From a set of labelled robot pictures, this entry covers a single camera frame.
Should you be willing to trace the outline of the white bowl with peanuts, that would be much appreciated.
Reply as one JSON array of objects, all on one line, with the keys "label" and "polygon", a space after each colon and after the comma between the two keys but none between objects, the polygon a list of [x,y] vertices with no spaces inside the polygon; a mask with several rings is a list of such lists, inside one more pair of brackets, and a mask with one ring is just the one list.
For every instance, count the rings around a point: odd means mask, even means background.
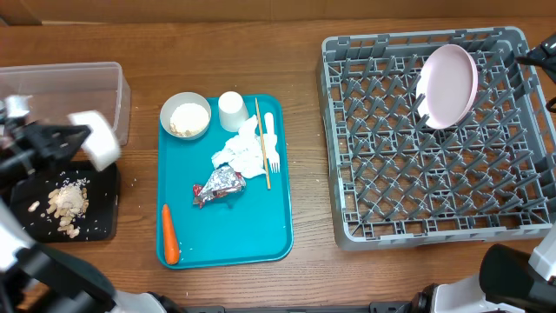
[{"label": "white bowl with peanuts", "polygon": [[121,156],[121,148],[111,126],[97,110],[71,113],[68,119],[72,125],[87,126],[90,134],[82,144],[82,149],[97,171],[103,171]]}]

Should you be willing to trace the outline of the silver red foil wrapper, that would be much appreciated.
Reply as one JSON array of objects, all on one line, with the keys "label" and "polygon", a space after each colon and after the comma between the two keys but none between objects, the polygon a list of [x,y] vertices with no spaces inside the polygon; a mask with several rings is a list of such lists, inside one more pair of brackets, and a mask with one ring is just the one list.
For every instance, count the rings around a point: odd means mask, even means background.
[{"label": "silver red foil wrapper", "polygon": [[242,191],[245,186],[245,179],[239,172],[229,165],[223,165],[211,173],[204,185],[193,186],[193,204],[197,204],[201,209],[206,203],[217,198]]}]

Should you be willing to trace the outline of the pink round plate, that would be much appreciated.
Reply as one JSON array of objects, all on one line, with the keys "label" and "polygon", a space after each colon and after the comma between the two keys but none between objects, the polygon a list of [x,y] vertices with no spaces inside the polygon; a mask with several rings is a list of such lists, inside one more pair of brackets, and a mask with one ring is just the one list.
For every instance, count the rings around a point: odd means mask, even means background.
[{"label": "pink round plate", "polygon": [[478,90],[478,70],[472,56],[456,44],[435,50],[424,62],[416,95],[424,96],[417,107],[428,116],[429,128],[442,130],[458,123],[471,109]]}]

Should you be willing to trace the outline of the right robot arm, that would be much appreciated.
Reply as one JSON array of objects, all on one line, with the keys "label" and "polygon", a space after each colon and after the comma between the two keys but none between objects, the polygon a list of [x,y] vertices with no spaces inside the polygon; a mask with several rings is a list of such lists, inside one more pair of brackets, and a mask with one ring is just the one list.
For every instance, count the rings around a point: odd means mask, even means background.
[{"label": "right robot arm", "polygon": [[[537,228],[520,226],[506,230],[496,218],[491,218],[486,233],[463,230],[460,235],[466,241],[474,238],[497,241],[514,233],[522,236],[542,235],[543,241],[530,254],[511,249],[501,243],[492,246],[483,257],[478,274],[451,284],[431,284],[415,295],[410,302],[371,303],[372,312],[553,312],[555,310],[555,156],[549,154],[542,139],[544,131],[540,120],[548,121],[553,108],[543,101],[538,78],[524,78],[524,73],[535,73],[541,67],[549,76],[555,75],[554,37],[541,45],[529,48],[522,30],[515,27],[470,30],[443,30],[412,32],[404,34],[405,44],[395,46],[404,57],[430,57],[441,46],[452,44],[471,53],[475,58],[492,54],[488,63],[481,65],[484,74],[493,66],[500,67],[499,77],[506,89],[495,90],[493,79],[487,90],[474,105],[479,109],[489,97],[493,106],[500,108],[508,101],[511,109],[500,115],[497,124],[502,132],[509,155],[499,156],[489,165],[507,161],[512,169],[526,162],[529,170],[519,171],[517,176],[505,176],[513,183],[513,191],[504,191],[495,184],[493,189],[505,199],[498,204],[489,197],[481,211],[498,210],[506,214],[515,209],[520,215],[534,209],[544,209],[550,219]],[[535,110],[530,98],[541,99],[541,109]]]}]

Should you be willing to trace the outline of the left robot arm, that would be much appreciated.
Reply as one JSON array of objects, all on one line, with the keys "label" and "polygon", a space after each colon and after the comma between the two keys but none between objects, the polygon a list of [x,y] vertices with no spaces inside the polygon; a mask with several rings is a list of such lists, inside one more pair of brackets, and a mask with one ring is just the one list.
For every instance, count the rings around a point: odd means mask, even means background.
[{"label": "left robot arm", "polygon": [[[27,96],[1,101],[1,191],[25,178],[62,170],[79,150],[93,167],[105,170],[121,148],[111,126],[96,110],[72,113],[68,125],[28,123]],[[1,206],[1,310],[18,312],[34,283],[47,291],[31,312],[182,312],[165,296],[117,290],[95,266],[35,241],[6,204]]]}]

